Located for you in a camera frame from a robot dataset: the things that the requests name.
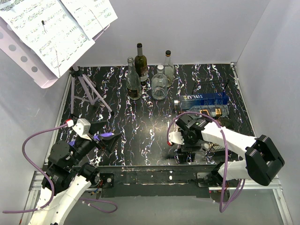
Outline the purple marker pen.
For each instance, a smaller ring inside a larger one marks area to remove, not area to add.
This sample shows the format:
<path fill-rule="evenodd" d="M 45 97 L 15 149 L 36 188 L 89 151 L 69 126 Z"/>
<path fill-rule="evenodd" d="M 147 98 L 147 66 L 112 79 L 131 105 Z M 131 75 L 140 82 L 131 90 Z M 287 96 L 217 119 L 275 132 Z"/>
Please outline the purple marker pen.
<path fill-rule="evenodd" d="M 111 137 L 111 136 L 113 136 L 114 135 L 114 133 L 103 133 L 103 134 L 95 134 L 94 135 L 94 138 L 95 139 L 97 139 L 98 141 L 99 141 L 99 138 L 100 137 Z M 68 144 L 70 145 L 70 146 L 73 146 L 74 145 L 74 143 L 75 143 L 75 141 L 71 141 L 71 142 L 69 142 Z"/>

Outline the clear green-tinted bottle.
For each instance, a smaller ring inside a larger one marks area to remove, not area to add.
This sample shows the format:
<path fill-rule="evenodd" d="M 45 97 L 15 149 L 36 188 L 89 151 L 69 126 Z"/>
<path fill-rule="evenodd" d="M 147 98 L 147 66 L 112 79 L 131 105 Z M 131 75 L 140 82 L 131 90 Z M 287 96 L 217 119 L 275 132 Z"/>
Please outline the clear green-tinted bottle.
<path fill-rule="evenodd" d="M 127 94 L 131 100 L 138 100 L 141 97 L 142 87 L 140 77 L 134 68 L 133 57 L 128 57 L 128 73 L 127 73 Z"/>

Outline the clear square bottle white label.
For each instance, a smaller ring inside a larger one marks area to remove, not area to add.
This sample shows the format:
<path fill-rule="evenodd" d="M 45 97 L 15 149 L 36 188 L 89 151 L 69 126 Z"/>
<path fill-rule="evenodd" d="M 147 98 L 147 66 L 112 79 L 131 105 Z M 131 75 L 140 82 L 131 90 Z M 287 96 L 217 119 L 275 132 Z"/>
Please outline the clear square bottle white label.
<path fill-rule="evenodd" d="M 151 80 L 151 91 L 152 97 L 159 101 L 166 98 L 167 95 L 167 84 L 168 80 L 164 74 L 164 66 L 157 66 L 157 73 L 152 77 Z"/>

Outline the clear bottle black cork cap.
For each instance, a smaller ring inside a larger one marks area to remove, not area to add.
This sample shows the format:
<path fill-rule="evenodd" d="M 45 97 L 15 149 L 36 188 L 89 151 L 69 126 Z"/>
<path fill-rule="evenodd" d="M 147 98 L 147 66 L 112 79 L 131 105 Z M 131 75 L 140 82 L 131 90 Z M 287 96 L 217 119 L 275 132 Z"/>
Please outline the clear bottle black cork cap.
<path fill-rule="evenodd" d="M 167 87 L 171 87 L 174 81 L 174 65 L 171 61 L 171 51 L 166 50 L 165 61 L 164 61 L 165 76 L 167 77 L 168 83 Z"/>

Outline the dark brown wine bottle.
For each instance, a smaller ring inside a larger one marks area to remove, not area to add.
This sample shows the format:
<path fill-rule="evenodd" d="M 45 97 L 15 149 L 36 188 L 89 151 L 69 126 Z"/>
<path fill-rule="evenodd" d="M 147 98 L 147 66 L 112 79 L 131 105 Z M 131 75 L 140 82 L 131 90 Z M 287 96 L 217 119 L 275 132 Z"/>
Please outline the dark brown wine bottle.
<path fill-rule="evenodd" d="M 147 83 L 148 79 L 148 64 L 147 58 L 143 54 L 143 45 L 142 43 L 137 43 L 137 55 L 134 59 L 135 70 L 140 77 L 141 85 L 144 86 Z"/>

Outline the clear bottle gold neck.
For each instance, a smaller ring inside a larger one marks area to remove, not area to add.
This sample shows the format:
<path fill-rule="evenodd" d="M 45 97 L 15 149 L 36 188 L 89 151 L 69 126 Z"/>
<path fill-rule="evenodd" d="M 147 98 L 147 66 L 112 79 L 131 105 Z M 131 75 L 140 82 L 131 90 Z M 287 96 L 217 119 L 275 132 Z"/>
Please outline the clear bottle gold neck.
<path fill-rule="evenodd" d="M 213 143 L 209 143 L 209 142 L 202 143 L 202 149 L 204 149 L 205 151 L 210 150 L 213 146 L 214 146 Z"/>

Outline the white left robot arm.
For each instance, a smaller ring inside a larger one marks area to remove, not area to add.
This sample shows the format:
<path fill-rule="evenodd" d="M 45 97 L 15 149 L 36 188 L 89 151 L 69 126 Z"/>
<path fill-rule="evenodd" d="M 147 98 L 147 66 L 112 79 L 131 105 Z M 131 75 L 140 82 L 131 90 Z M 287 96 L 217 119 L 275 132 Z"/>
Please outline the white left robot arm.
<path fill-rule="evenodd" d="M 103 121 L 89 122 L 86 119 L 66 121 L 77 138 L 72 142 L 59 141 L 52 146 L 37 211 L 33 212 L 30 225 L 62 225 L 87 189 L 95 187 L 99 191 L 113 187 L 112 173 L 103 173 L 89 163 L 77 168 L 91 150 L 110 152 L 121 137 L 121 133 L 99 134 L 104 124 Z"/>

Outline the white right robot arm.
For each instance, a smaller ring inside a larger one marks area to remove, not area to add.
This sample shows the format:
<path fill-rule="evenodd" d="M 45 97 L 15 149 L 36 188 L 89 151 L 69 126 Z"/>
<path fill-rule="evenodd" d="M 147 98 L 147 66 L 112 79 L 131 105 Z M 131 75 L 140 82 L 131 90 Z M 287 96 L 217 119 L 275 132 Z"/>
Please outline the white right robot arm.
<path fill-rule="evenodd" d="M 225 185 L 229 180 L 253 180 L 268 186 L 285 165 L 274 142 L 265 135 L 260 137 L 242 135 L 221 126 L 217 120 L 194 112 L 184 112 L 176 119 L 181 129 L 183 144 L 196 146 L 199 142 L 209 142 L 224 147 L 242 159 L 218 163 L 211 171 L 213 183 Z"/>

